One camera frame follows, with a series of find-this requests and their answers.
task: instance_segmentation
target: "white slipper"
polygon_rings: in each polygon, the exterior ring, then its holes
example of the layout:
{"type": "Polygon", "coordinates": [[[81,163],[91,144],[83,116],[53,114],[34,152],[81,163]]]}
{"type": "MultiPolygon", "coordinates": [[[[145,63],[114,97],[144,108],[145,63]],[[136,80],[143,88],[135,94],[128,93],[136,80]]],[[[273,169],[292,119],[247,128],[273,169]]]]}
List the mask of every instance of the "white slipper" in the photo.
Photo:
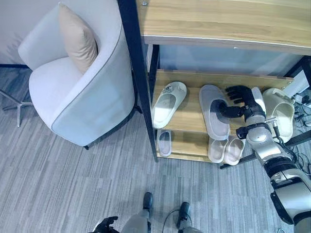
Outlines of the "white slipper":
{"type": "Polygon", "coordinates": [[[224,162],[229,165],[238,164],[245,147],[246,139],[238,139],[236,136],[229,136],[228,144],[225,147],[224,162]]]}
{"type": "Polygon", "coordinates": [[[261,94],[261,91],[259,90],[258,87],[253,87],[252,88],[252,93],[253,93],[253,96],[254,96],[254,99],[255,99],[255,102],[257,104],[259,104],[262,108],[262,110],[264,111],[264,113],[266,113],[266,106],[264,104],[264,101],[263,101],[263,98],[262,98],[262,94],[261,94]]]}
{"type": "Polygon", "coordinates": [[[221,163],[224,160],[225,146],[228,143],[228,139],[223,141],[217,141],[213,138],[208,139],[208,158],[213,163],[221,163]]]}
{"type": "Polygon", "coordinates": [[[159,130],[157,137],[157,144],[159,146],[160,155],[167,157],[172,152],[172,137],[171,131],[159,130]]]}
{"type": "Polygon", "coordinates": [[[172,82],[162,90],[153,109],[153,125],[156,129],[166,126],[187,94],[187,87],[182,82],[172,82]]]}
{"type": "Polygon", "coordinates": [[[199,101],[208,135],[218,141],[228,139],[229,119],[221,116],[218,111],[221,102],[227,104],[220,89],[214,85],[204,85],[200,89],[199,101]]]}
{"type": "MultiPolygon", "coordinates": [[[[266,105],[267,118],[276,117],[278,130],[280,137],[284,142],[288,142],[293,135],[293,116],[294,106],[290,98],[288,98],[285,92],[277,89],[270,88],[262,94],[264,103],[266,105]]],[[[272,123],[268,123],[270,126],[272,137],[275,137],[272,123]]]]}

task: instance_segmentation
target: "chair armrest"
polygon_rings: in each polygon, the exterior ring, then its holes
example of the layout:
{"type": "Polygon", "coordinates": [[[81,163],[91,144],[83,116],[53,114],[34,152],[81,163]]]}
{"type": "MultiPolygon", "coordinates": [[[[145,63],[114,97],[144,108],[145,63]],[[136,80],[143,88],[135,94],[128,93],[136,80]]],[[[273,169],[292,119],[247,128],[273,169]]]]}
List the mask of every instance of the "chair armrest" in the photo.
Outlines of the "chair armrest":
{"type": "Polygon", "coordinates": [[[29,32],[20,44],[18,53],[32,70],[45,63],[68,56],[59,29],[58,5],[29,32]]]}

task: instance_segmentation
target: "wooden tabletop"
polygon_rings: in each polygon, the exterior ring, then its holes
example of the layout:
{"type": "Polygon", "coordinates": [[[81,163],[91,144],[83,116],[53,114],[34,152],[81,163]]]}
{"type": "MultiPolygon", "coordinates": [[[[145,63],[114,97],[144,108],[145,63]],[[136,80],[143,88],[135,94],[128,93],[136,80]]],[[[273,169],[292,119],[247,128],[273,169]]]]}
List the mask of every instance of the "wooden tabletop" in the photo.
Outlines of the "wooden tabletop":
{"type": "Polygon", "coordinates": [[[311,0],[137,0],[147,44],[311,55],[311,0]]]}

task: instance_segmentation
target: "shelf support rail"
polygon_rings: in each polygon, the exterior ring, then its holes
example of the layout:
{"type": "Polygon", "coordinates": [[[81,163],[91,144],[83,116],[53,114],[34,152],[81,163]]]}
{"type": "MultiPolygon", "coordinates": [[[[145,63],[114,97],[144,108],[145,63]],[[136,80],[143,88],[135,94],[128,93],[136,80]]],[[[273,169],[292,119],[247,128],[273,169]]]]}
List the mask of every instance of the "shelf support rail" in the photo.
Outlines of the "shelf support rail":
{"type": "Polygon", "coordinates": [[[154,160],[158,162],[156,156],[155,132],[151,119],[151,95],[147,79],[147,69],[143,58],[141,47],[141,36],[139,29],[138,13],[135,0],[117,0],[120,15],[123,23],[125,38],[131,58],[134,80],[139,94],[140,104],[144,115],[146,128],[151,144],[154,160]]]}

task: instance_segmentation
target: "shoe rack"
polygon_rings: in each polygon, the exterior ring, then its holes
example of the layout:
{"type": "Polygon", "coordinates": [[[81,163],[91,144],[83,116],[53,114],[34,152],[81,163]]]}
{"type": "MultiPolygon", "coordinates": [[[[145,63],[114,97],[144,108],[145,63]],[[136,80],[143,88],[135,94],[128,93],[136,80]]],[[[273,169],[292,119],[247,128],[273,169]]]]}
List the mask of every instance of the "shoe rack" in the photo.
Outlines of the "shoe rack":
{"type": "MultiPolygon", "coordinates": [[[[209,162],[208,136],[199,105],[205,84],[220,89],[233,85],[258,86],[262,91],[283,89],[292,78],[207,74],[160,70],[159,45],[227,47],[311,55],[310,0],[117,0],[131,57],[134,80],[152,148],[156,148],[151,107],[170,82],[181,81],[188,94],[165,129],[172,131],[172,154],[168,158],[209,162]],[[152,49],[146,72],[141,44],[152,49]]],[[[231,134],[244,125],[232,119],[231,134]]]]}
{"type": "MultiPolygon", "coordinates": [[[[199,91],[203,85],[213,84],[223,92],[227,87],[241,84],[251,88],[258,86],[263,91],[272,87],[283,89],[292,80],[292,78],[274,76],[209,74],[159,69],[156,75],[153,104],[167,84],[180,81],[187,86],[184,101],[174,113],[171,121],[164,127],[165,130],[172,132],[172,153],[165,158],[210,162],[207,154],[208,134],[199,103],[199,91]]],[[[235,105],[230,99],[227,101],[229,105],[235,105]]],[[[243,117],[230,119],[230,134],[235,135],[235,130],[241,126],[245,126],[243,117]]],[[[161,157],[158,146],[157,156],[161,157]]]]}

